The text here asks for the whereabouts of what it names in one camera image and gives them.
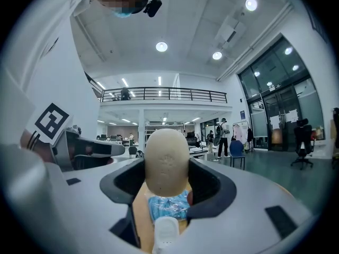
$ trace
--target person with backpack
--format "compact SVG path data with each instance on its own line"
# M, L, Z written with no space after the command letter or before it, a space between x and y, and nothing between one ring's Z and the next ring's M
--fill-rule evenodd
M208 152L213 153L213 141L214 141L214 134L213 131L211 130L210 133L207 135L207 139L209 141L208 143Z
M218 150L218 159L221 158L221 151L222 151L222 146L225 146L225 150L224 150L224 154L225 157L228 157L228 152L227 152L227 148L228 148L228 142L227 142L227 138L229 135L229 130L226 127L226 119L223 117L221 119L221 123L219 124L218 128L220 130L220 142L219 142L219 150Z

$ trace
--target person on balcony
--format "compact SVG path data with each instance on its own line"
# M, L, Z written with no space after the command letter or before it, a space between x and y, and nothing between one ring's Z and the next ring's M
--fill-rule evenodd
M129 96L129 90L128 88L124 87L121 90L121 101L128 101L131 97Z

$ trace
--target desk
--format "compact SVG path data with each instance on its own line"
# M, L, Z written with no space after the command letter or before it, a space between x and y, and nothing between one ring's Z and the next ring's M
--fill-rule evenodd
M194 156L203 156L204 160L207 160L208 150L203 150L201 148L190 148L190 157Z

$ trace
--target person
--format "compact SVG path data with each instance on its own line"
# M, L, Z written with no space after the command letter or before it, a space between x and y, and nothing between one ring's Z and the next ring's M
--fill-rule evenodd
M221 127L221 132L220 132L220 142L219 142L219 150L218 150L218 159L221 158L221 151L222 151L222 146L225 146L225 150L224 150L224 154L226 157L228 157L228 152L227 152L227 148L228 148L228 143L227 143L227 137L229 135L229 130L227 129L226 126L226 119L223 117L221 119L221 123L218 127Z
M208 152L213 153L213 141L214 141L214 134L213 131L211 130L210 133L208 134Z
M199 134L196 133L195 131L193 131L193 133L194 133L194 136L197 138L197 143L196 143L195 146L196 146L197 148L199 148L199 147L200 147L200 142L201 142L200 136L199 136Z
M129 96L129 90L126 87L123 87L121 90L121 101L128 101L131 97Z

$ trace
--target black office chair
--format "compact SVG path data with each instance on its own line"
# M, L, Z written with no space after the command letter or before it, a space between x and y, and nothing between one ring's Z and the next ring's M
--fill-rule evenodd
M295 136L296 136L296 153L299 155L298 158L291 163L293 164L300 162L301 168L304 167L304 163L310 164L311 168L313 167L313 163L310 162L308 159L305 159L305 156L313 152L314 150L314 143L311 144L311 135L312 135L312 126L308 125L308 119L297 121L297 127L295 127Z

